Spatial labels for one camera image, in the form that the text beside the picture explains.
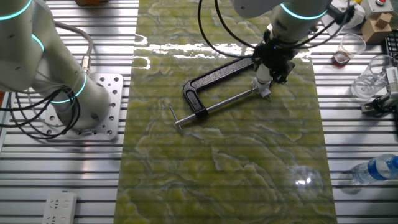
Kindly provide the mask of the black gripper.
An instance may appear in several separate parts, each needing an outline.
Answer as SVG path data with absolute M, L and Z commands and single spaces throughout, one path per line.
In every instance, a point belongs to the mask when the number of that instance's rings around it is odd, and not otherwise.
M 253 53 L 253 68 L 256 72 L 260 65 L 268 62 L 283 62 L 292 60 L 295 57 L 295 50 L 281 46 L 281 43 L 273 39 L 271 30 L 266 29 L 263 34 L 263 40 L 257 44 Z M 272 82 L 277 84 L 285 84 L 290 72 L 294 69 L 295 64 L 285 62 L 281 67 L 274 67 L 272 71 Z

